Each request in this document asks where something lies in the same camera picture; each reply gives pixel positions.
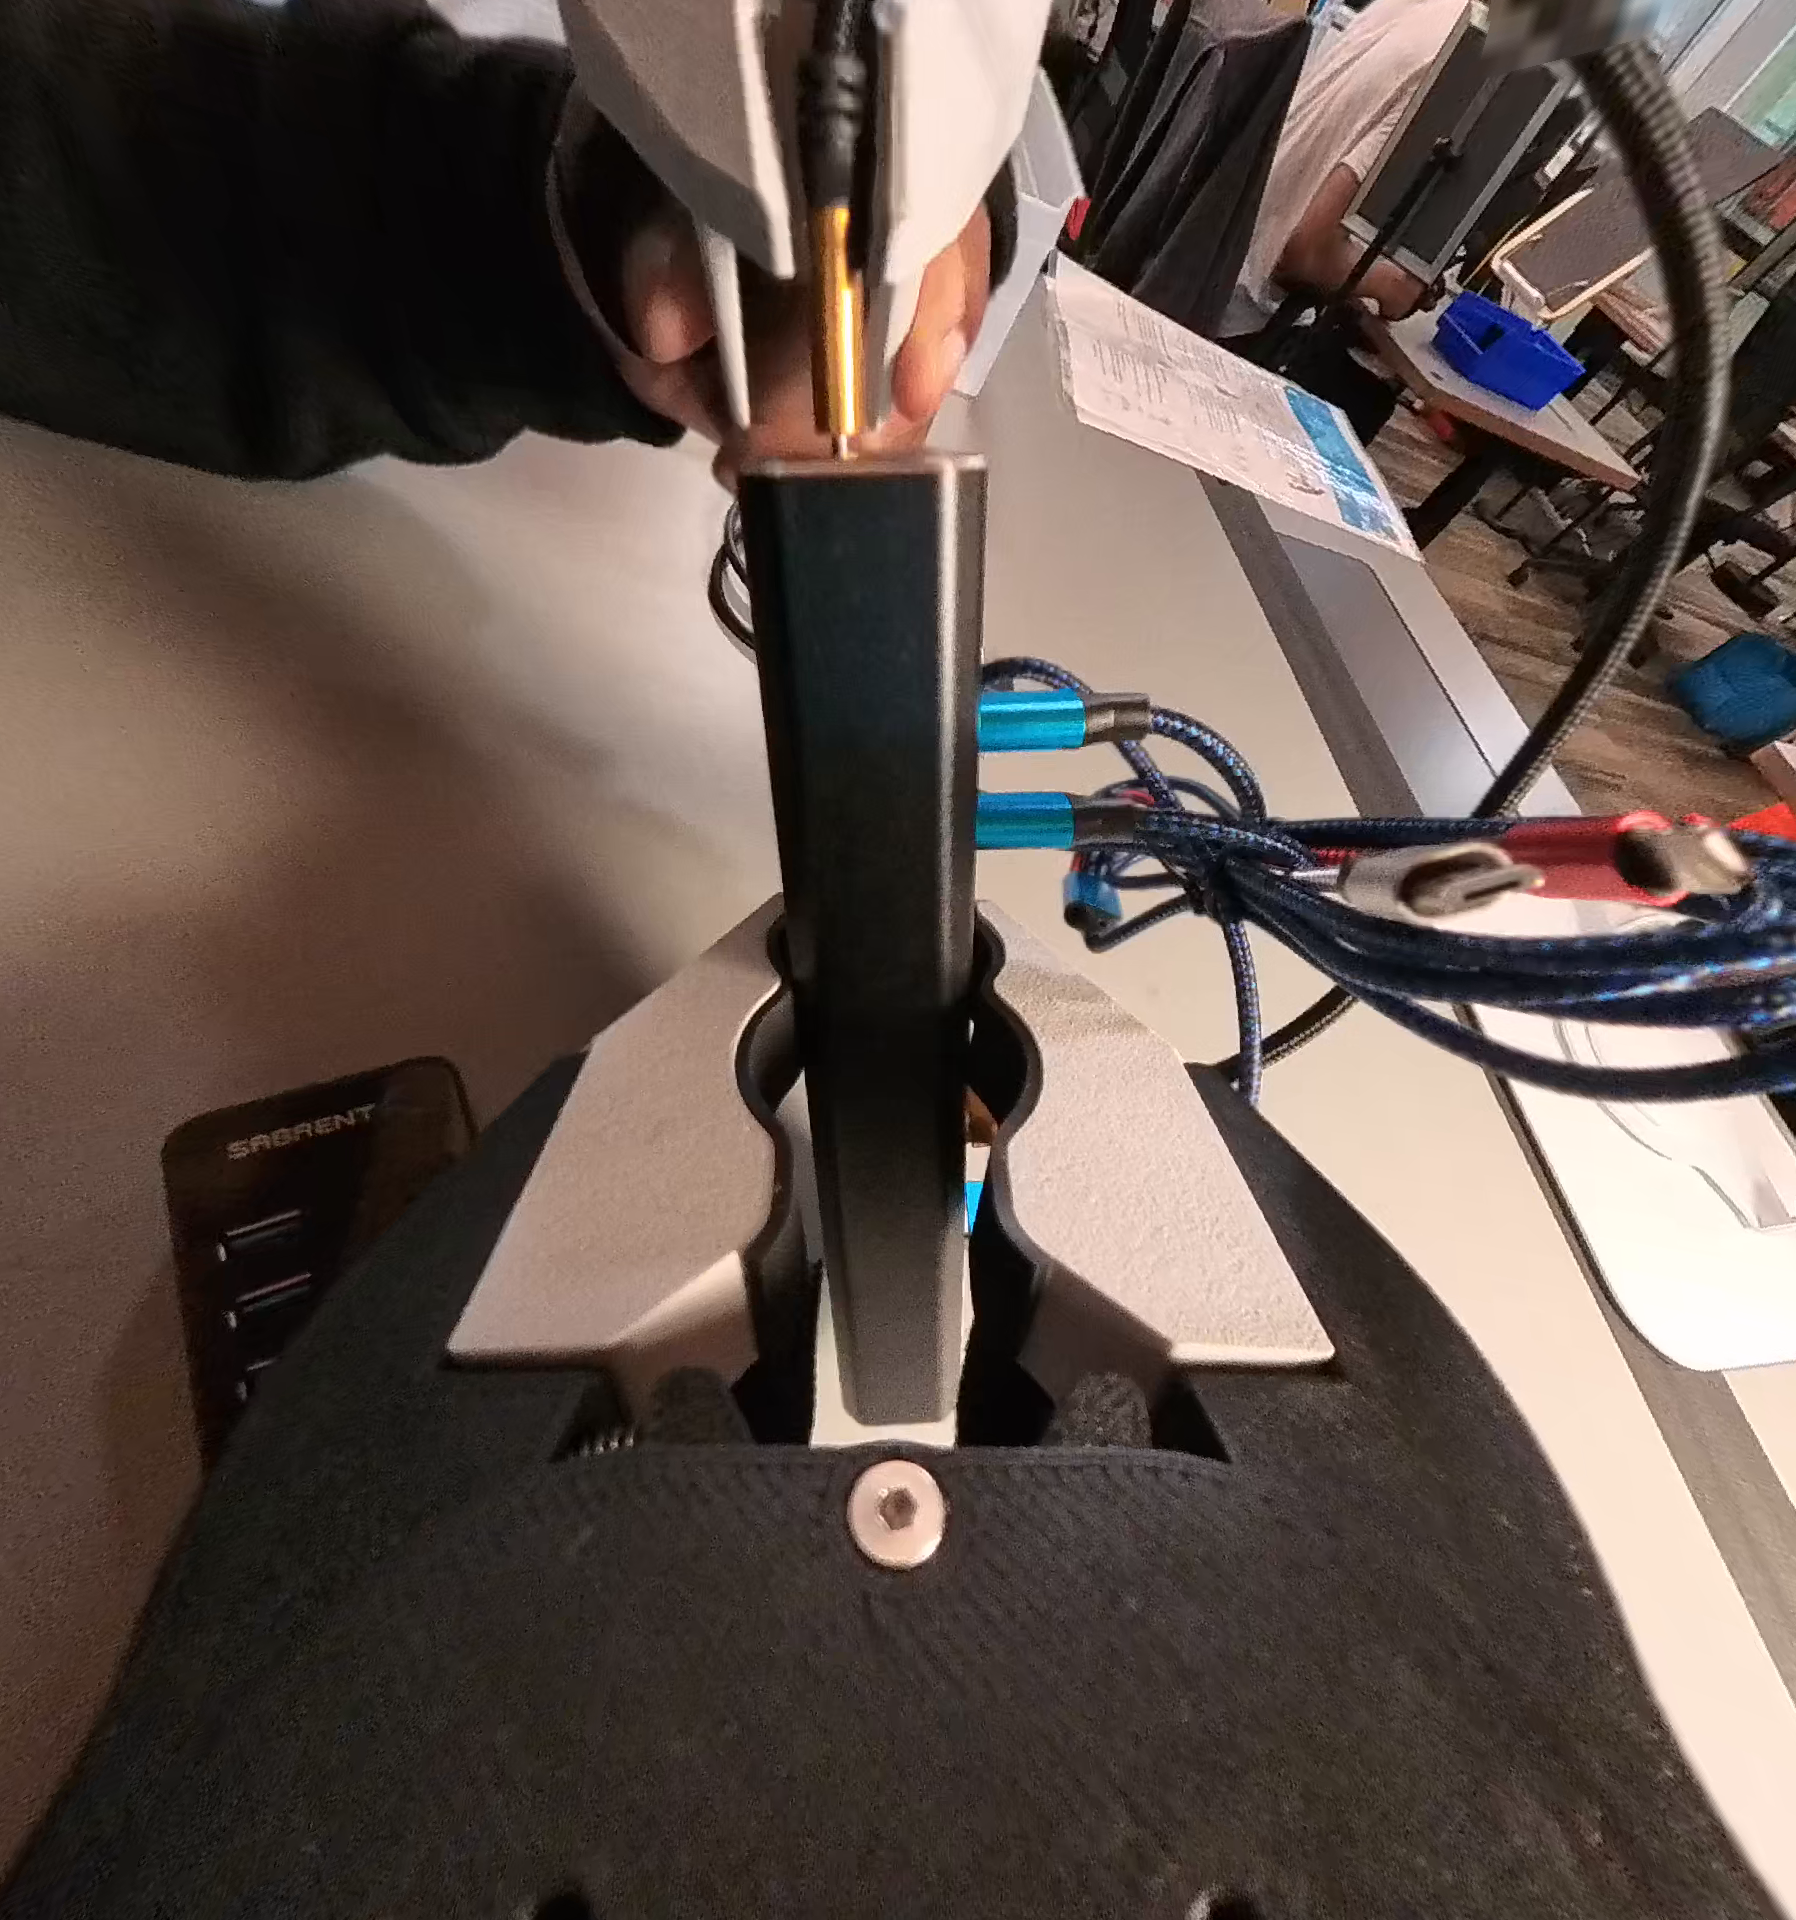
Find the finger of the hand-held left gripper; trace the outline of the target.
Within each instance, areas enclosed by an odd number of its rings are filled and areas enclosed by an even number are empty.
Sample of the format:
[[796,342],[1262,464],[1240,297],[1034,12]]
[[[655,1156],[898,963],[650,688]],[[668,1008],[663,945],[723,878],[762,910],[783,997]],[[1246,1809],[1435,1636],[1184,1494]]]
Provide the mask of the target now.
[[1045,2],[876,2],[868,10],[863,191],[867,420],[892,415],[892,370],[924,268],[978,209],[1021,132]]
[[803,263],[796,64],[808,4],[563,2],[584,99],[691,220],[729,418],[755,415],[743,277],[790,284]]

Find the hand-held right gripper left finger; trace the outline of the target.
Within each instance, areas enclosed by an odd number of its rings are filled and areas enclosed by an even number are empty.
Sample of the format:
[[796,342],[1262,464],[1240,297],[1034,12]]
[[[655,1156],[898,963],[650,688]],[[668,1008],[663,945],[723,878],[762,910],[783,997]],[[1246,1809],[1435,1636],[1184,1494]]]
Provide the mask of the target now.
[[783,1108],[800,1063],[767,900],[585,1050],[449,1336],[473,1369],[698,1369],[812,1402],[812,1254]]

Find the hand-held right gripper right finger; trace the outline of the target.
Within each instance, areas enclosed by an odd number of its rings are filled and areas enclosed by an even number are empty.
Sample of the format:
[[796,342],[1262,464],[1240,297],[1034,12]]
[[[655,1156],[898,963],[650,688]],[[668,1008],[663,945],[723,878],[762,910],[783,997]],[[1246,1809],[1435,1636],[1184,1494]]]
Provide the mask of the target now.
[[995,1124],[970,1254],[985,1341],[1027,1371],[1280,1371],[1334,1354],[1152,1027],[992,901],[968,1088]]

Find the black usb hub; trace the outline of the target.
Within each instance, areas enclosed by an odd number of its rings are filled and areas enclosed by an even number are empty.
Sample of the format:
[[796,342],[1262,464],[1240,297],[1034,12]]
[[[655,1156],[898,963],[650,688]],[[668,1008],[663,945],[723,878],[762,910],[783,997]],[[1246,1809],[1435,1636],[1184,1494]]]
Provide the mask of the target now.
[[740,534],[839,1389],[924,1426],[961,1354],[985,464],[762,464]]
[[166,1137],[159,1174],[206,1469],[332,1284],[476,1132],[457,1068],[410,1058],[195,1115]]

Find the person's left forearm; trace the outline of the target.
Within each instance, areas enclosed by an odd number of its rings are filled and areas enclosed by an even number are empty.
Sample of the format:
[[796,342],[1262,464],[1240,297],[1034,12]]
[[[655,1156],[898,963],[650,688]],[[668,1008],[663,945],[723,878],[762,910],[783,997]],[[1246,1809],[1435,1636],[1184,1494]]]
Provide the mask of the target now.
[[276,481],[674,445],[608,331],[659,205],[551,40],[0,2],[0,415]]

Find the person's left hand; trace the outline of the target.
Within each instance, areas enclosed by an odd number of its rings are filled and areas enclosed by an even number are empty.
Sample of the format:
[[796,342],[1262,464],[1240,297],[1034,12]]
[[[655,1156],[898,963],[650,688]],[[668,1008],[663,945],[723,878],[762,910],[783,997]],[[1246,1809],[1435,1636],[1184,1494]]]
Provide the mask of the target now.
[[[910,332],[889,365],[887,414],[863,437],[863,450],[910,452],[926,442],[980,331],[994,249],[990,208],[980,205],[926,263]],[[815,420],[815,298],[806,284],[755,277],[741,292],[749,425],[737,423],[723,390],[711,291],[686,214],[663,208],[628,243],[621,310],[628,349],[619,363],[631,393],[712,445],[712,476],[726,493],[758,461],[829,452]]]

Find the paper sheet with blue print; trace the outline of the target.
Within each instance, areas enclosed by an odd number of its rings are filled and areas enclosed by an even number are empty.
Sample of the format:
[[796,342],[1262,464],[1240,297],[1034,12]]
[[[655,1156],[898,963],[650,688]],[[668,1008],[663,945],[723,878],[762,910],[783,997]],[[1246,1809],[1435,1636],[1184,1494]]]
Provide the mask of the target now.
[[1059,382],[1083,425],[1391,552],[1419,549],[1332,402],[1165,319],[1069,257],[1048,275]]

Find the blue storage bin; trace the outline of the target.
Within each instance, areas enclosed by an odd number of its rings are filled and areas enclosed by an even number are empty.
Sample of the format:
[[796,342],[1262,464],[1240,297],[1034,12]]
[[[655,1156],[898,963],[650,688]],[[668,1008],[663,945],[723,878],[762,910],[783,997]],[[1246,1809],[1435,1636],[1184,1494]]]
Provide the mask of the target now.
[[1528,412],[1584,378],[1584,363],[1545,328],[1479,292],[1454,292],[1438,312],[1435,349],[1466,382]]

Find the blue bag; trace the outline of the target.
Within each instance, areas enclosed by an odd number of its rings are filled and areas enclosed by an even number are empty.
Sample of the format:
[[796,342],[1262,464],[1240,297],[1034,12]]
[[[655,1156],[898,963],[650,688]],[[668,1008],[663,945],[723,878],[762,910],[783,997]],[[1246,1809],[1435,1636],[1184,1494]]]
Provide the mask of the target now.
[[1758,632],[1730,635],[1674,670],[1666,693],[1725,753],[1751,755],[1796,734],[1796,649]]

